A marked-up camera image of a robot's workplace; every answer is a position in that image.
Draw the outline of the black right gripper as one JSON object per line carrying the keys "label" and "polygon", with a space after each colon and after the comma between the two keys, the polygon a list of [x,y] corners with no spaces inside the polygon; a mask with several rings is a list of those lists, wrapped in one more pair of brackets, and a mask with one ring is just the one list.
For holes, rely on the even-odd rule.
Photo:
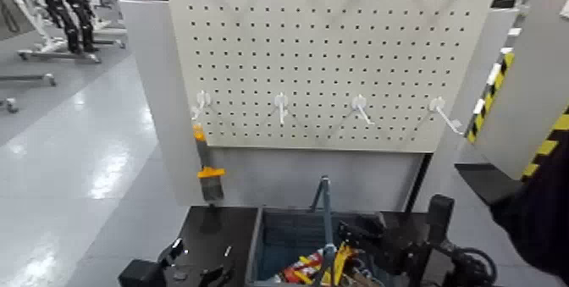
{"label": "black right gripper", "polygon": [[428,254],[425,232],[405,224],[386,228],[381,214],[358,214],[356,224],[340,222],[337,234],[351,248],[374,253],[375,264],[393,276],[406,276],[407,286],[419,287],[425,272]]}

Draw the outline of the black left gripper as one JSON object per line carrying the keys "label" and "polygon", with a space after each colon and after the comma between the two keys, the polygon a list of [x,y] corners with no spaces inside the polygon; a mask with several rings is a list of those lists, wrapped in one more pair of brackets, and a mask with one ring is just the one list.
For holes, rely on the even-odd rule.
{"label": "black left gripper", "polygon": [[177,238],[167,246],[157,261],[163,266],[163,276],[167,286],[208,287],[211,284],[224,286],[235,274],[235,260],[232,256],[233,246],[224,251],[223,262],[215,268],[206,268],[199,263],[186,261],[176,262],[184,251],[182,238]]}

